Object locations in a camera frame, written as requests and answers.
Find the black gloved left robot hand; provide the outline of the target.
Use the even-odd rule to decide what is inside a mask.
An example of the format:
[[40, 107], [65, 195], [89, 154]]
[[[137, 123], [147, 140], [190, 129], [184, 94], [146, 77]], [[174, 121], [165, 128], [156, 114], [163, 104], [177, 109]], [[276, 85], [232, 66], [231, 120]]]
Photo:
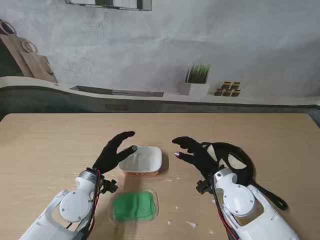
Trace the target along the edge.
[[118, 147], [122, 142], [134, 135], [134, 131], [125, 131], [113, 137], [103, 148], [101, 154], [92, 167], [99, 170], [101, 175], [116, 168], [120, 162], [137, 151], [138, 147], [136, 145], [132, 145], [117, 153]]

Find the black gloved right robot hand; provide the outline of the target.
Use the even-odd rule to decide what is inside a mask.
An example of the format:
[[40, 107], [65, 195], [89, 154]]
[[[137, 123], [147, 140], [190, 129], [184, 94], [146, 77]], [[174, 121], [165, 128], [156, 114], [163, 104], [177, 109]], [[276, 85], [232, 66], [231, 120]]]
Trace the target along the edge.
[[187, 153], [176, 152], [175, 156], [193, 166], [195, 166], [204, 179], [208, 179], [209, 175], [214, 173], [219, 165], [217, 162], [209, 155], [202, 145], [188, 136], [180, 136], [174, 138], [172, 143], [179, 145], [182, 149], [187, 150]]

